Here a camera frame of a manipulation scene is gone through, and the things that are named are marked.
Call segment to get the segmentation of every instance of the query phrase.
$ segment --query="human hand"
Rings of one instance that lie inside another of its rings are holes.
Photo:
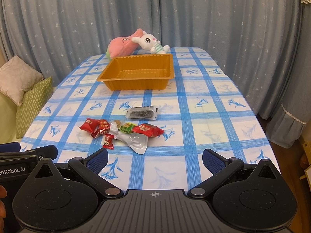
[[[0,185],[0,198],[5,198],[7,196],[7,191],[3,186]],[[3,233],[4,221],[3,218],[7,216],[5,211],[4,203],[0,200],[0,233]]]

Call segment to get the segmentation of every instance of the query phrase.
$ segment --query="white bunny plush toy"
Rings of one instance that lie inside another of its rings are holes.
[[[131,40],[139,44],[142,49],[150,51],[151,54],[164,54],[169,51],[169,46],[161,46],[161,42],[147,32],[144,32],[142,37],[132,37]]]

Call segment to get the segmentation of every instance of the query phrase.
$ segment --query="screw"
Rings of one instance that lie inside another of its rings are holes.
[[[193,195],[196,195],[196,196],[200,196],[200,195],[205,194],[205,190],[204,190],[203,188],[200,188],[200,187],[192,188],[192,189],[190,190],[190,192],[191,192]]]
[[[106,192],[106,194],[111,195],[111,196],[121,193],[120,189],[115,188],[115,187],[108,188],[108,189],[106,189],[105,192]]]

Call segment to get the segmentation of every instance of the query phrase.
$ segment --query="candy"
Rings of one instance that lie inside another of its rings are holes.
[[[114,135],[114,139],[120,140],[127,144],[132,150],[138,154],[144,154],[147,149],[148,137],[138,133],[123,133],[119,132],[117,124],[111,122],[110,133]]]
[[[93,133],[96,130],[98,125],[99,125],[99,120],[91,119],[87,117],[84,124],[82,124],[79,128],[87,132]]]
[[[155,106],[135,107],[128,109],[125,117],[129,119],[155,120],[158,116],[158,108]]]
[[[91,134],[93,138],[98,138],[104,134],[107,134],[110,130],[110,124],[105,119],[99,120],[98,128]]]
[[[136,127],[135,124],[133,123],[125,123],[123,125],[121,125],[119,128],[120,131],[124,132],[124,133],[132,133],[132,129]]]
[[[113,122],[115,122],[117,124],[118,128],[121,126],[121,121],[120,120],[114,120]]]
[[[113,138],[114,138],[114,135],[106,134],[105,135],[105,142],[103,144],[103,148],[113,150],[114,149],[114,146],[112,144],[112,139]]]
[[[154,126],[154,125],[151,125],[148,123],[143,123],[143,124],[140,124],[140,125],[134,127],[132,129],[132,132],[144,134],[147,137],[156,137],[156,136],[163,134],[164,130],[160,129],[157,126]]]

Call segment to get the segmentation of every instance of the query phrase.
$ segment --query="bunny ear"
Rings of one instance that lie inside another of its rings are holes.
[[[131,40],[132,40],[132,42],[138,44],[139,40],[140,40],[140,37],[132,37]]]

